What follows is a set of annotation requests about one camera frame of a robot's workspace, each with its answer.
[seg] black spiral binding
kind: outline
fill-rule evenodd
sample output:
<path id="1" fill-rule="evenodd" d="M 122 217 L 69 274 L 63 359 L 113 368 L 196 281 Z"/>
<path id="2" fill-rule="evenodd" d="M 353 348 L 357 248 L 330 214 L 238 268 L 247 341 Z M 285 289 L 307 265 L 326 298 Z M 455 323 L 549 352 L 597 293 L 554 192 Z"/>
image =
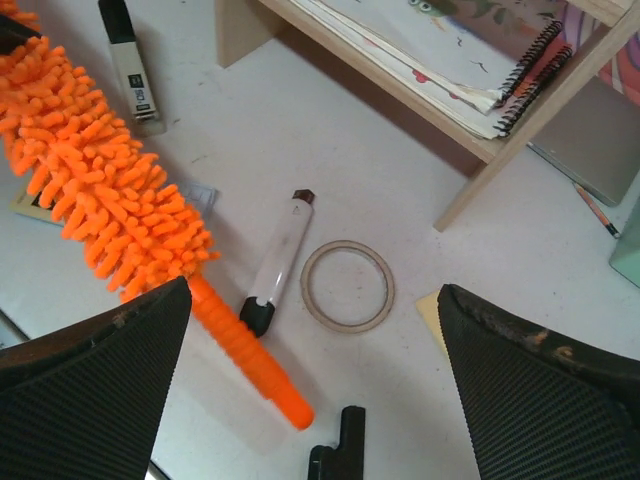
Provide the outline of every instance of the black spiral binding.
<path id="1" fill-rule="evenodd" d="M 515 92 L 518 86 L 524 81 L 538 60 L 542 58 L 547 47 L 560 35 L 562 28 L 562 22 L 554 20 L 540 32 L 540 35 L 538 35 L 527 52 L 516 64 L 513 72 L 511 72 L 505 82 L 500 86 L 502 97 L 498 101 L 497 107 L 503 106 L 509 97 L 513 95 L 513 92 Z"/>
<path id="2" fill-rule="evenodd" d="M 536 76 L 535 80 L 524 95 L 519 97 L 515 103 L 509 107 L 502 117 L 502 120 L 498 121 L 497 125 L 493 128 L 500 131 L 499 138 L 508 137 L 515 124 L 520 120 L 524 112 L 529 108 L 529 105 L 538 98 L 540 93 L 551 84 L 558 72 L 562 70 L 562 67 L 569 61 L 573 55 L 571 47 L 563 47 L 553 59 L 542 69 L 542 71 Z"/>

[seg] wooden shelf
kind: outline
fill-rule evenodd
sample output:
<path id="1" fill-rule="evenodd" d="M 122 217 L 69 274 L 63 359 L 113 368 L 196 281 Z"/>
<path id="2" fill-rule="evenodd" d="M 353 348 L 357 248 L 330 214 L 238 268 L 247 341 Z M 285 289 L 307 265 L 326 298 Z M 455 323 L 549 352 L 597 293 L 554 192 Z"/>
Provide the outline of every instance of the wooden shelf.
<path id="1" fill-rule="evenodd" d="M 302 31 L 325 47 L 342 61 L 355 68 L 387 93 L 397 98 L 446 135 L 472 152 L 485 163 L 489 163 L 502 149 L 503 140 L 478 138 L 436 107 L 407 88 L 392 75 L 358 52 L 348 42 L 327 30 L 321 23 L 302 12 L 289 0 L 259 0 L 269 10 Z"/>
<path id="2" fill-rule="evenodd" d="M 568 0 L 596 20 L 613 27 L 631 8 L 634 0 Z"/>
<path id="3" fill-rule="evenodd" d="M 640 0 L 568 0 L 603 24 L 528 109 L 509 138 L 484 140 L 472 135 L 405 87 L 289 0 L 215 1 L 218 58 L 224 65 L 230 65 L 249 54 L 280 28 L 291 24 L 485 162 L 435 222 L 434 227 L 439 231 L 451 224 L 640 28 Z"/>

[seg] orange plastic handle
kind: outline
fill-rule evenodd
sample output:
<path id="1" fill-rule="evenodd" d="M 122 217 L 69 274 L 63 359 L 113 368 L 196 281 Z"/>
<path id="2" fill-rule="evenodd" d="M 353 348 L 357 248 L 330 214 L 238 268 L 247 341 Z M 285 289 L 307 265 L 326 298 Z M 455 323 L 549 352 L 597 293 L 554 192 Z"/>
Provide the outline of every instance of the orange plastic handle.
<path id="1" fill-rule="evenodd" d="M 273 401 L 296 428 L 304 430 L 311 425 L 313 409 L 253 332 L 201 275 L 192 276 L 189 287 L 193 313 L 249 381 L 265 398 Z"/>

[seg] green box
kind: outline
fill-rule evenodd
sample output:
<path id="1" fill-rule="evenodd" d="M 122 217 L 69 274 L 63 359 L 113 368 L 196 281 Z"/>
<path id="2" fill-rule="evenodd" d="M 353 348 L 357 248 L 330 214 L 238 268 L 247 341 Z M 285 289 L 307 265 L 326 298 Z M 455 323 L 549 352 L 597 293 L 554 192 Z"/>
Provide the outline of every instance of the green box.
<path id="1" fill-rule="evenodd" d="M 609 264 L 640 287 L 640 200 L 631 212 Z"/>

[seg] pencil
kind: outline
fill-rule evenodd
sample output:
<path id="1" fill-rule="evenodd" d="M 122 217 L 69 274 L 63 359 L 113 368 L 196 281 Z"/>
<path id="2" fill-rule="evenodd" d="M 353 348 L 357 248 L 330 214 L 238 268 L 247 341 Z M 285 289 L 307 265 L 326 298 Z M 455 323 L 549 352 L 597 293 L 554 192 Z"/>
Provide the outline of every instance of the pencil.
<path id="1" fill-rule="evenodd" d="M 591 211 L 596 214 L 596 217 L 598 217 L 598 220 L 600 220 L 600 223 L 604 225 L 604 228 L 607 229 L 607 231 L 611 234 L 611 236 L 616 239 L 620 238 L 620 232 L 618 231 L 618 229 L 613 226 L 611 221 L 602 212 L 602 210 L 600 210 L 600 208 L 596 205 L 596 202 L 593 201 L 593 199 L 587 193 L 587 191 L 577 183 L 574 183 L 573 186 L 576 187 L 576 191 L 578 192 L 578 194 L 582 197 L 585 203 L 589 205 L 589 208 L 591 209 Z"/>

